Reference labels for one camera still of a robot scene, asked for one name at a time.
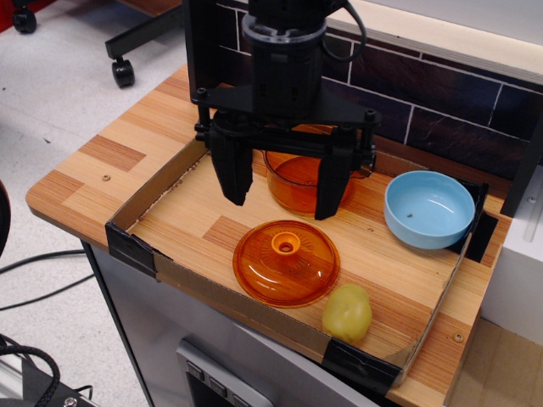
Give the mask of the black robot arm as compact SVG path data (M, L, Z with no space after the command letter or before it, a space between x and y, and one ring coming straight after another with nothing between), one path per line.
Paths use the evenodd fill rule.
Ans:
M320 161L315 217L336 214L351 174L373 166L381 114L322 87L330 58L327 17L347 1L252 1L241 28L249 44L249 81L229 86L218 59L220 14L214 1L183 4L196 137L210 151L224 196L243 204L253 152L291 153Z

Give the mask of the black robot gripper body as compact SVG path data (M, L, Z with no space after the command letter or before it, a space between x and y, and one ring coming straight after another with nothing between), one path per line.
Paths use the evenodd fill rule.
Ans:
M214 57L220 51L220 16L190 14L191 100L199 108L197 140L210 150L215 129L242 137L253 150L321 157L334 147L353 150L353 170L375 162L373 131L378 112L337 98L322 88L322 61L336 59L326 47L326 12L249 12L242 34L250 45L245 86L228 87ZM293 130L330 125L328 136Z

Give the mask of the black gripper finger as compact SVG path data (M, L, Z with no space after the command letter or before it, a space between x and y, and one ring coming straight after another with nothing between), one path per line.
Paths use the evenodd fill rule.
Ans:
M318 170L315 219L335 216L344 197L353 164L351 148L334 147L322 159Z
M210 152L223 195L237 206L243 206L253 182L253 149L242 137L213 129Z

